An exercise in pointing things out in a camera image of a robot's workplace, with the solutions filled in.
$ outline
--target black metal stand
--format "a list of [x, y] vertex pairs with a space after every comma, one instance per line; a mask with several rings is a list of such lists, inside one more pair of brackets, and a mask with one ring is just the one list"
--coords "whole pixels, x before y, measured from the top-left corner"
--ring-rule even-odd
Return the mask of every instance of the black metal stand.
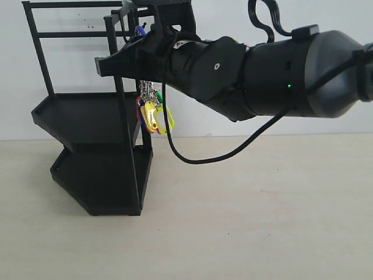
[[[65, 147], [51, 168], [53, 179], [91, 215], [140, 215], [153, 157], [152, 139], [142, 128], [143, 145], [136, 146], [141, 127], [136, 95], [126, 93], [114, 77], [114, 93], [55, 93], [41, 38], [107, 37], [110, 54], [118, 51], [117, 36], [135, 34], [139, 17], [149, 10], [113, 10], [104, 31], [38, 32], [33, 9], [120, 7], [121, 1], [23, 2], [48, 97], [32, 112], [34, 122]], [[125, 30], [124, 17], [129, 30]], [[121, 24], [122, 31], [115, 31]]]

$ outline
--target table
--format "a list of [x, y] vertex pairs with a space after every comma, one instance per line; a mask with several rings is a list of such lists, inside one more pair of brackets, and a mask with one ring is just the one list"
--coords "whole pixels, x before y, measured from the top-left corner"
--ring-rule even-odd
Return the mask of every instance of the table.
[[[244, 138], [176, 139], [189, 158]], [[0, 279], [373, 279], [373, 135], [263, 136], [188, 166], [154, 140], [141, 217], [91, 217], [55, 141], [0, 142]]]

